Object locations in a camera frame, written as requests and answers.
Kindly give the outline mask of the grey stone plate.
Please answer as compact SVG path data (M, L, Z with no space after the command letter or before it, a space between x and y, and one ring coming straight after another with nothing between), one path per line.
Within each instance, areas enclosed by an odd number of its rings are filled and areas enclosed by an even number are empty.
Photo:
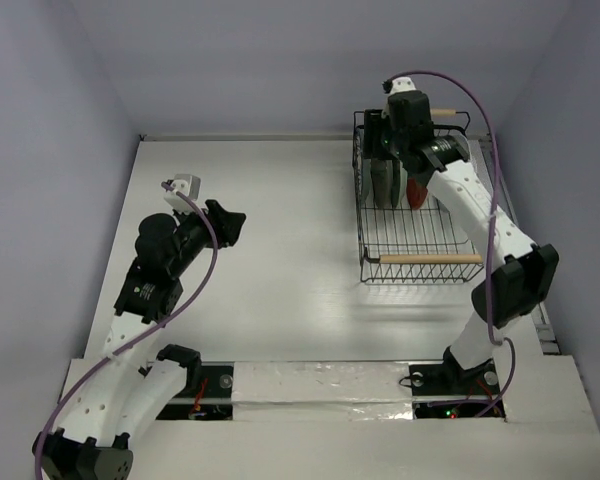
M391 206L392 165L389 161L371 160L371 180L374 204L378 209Z

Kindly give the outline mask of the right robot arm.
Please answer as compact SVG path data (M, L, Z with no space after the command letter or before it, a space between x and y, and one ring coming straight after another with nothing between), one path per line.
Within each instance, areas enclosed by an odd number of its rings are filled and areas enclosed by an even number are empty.
M538 245L498 205L463 142L436 134L429 98L411 78L389 81L385 91L385 106L364 113L364 157L373 166L399 163L446 207L484 262L485 278L471 293L473 313L436 374L448 390L462 392L507 328L545 300L559 255L550 244Z

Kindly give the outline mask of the black wire dish rack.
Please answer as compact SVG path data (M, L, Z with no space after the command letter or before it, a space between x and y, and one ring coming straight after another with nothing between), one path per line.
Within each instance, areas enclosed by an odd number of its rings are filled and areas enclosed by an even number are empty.
M359 198L356 128L363 127L363 112L353 114L353 152L357 241L360 280L366 284L461 284L483 270L473 244L454 224L442 203L429 195L419 210L412 210L406 195L397 209L374 204L371 162L370 190L364 205Z

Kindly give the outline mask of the light green plate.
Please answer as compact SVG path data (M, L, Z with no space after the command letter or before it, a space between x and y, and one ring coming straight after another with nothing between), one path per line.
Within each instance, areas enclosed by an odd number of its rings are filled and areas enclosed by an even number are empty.
M402 199L406 194L408 173L402 163L394 159L392 161L392 180L390 187L390 205L392 209L400 207Z

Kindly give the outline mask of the silver tape strip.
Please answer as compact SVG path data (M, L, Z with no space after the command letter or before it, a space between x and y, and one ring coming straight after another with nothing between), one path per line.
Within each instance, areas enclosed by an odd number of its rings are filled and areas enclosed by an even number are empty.
M399 385L405 362L238 362L231 402L240 422L352 422L414 418Z

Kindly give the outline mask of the red and teal plate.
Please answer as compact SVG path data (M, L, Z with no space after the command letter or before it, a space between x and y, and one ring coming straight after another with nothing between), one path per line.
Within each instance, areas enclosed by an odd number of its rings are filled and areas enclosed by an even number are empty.
M411 173L407 174L405 195L408 205L412 210L419 210L426 202L428 197L427 182L426 178L421 178Z

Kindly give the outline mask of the blue floral plate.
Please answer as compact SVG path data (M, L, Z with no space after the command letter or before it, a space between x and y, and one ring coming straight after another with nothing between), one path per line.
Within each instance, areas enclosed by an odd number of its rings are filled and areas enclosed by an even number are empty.
M367 160L364 158L363 154L363 145L364 145L364 128L357 127L356 128L356 154L357 154L357 165L359 170L359 198L360 203L364 205L367 201L369 190L370 190L370 180L368 178L369 167L367 165Z

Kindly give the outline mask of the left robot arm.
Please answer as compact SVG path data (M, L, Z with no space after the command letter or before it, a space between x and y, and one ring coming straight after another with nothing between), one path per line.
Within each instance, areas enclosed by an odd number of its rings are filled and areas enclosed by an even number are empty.
M172 213L143 219L136 256L114 304L96 363L66 392L32 446L38 479L126 479L133 448L176 395L201 383L198 351L156 345L192 300L180 299L181 275L205 249L216 258L238 241L246 215L185 196Z

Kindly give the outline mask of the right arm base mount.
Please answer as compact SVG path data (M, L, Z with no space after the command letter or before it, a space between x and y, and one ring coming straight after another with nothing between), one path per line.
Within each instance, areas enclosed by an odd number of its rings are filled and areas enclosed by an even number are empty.
M438 363L410 364L398 385L411 392L416 419L506 416L492 359L463 370L447 348Z

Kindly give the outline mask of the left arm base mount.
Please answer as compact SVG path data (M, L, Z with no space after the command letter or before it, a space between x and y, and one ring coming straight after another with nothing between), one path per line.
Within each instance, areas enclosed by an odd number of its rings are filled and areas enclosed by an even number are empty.
M203 362L193 349L169 344L157 360L174 361L186 370L185 387L157 415L163 421L224 421L233 418L234 364Z

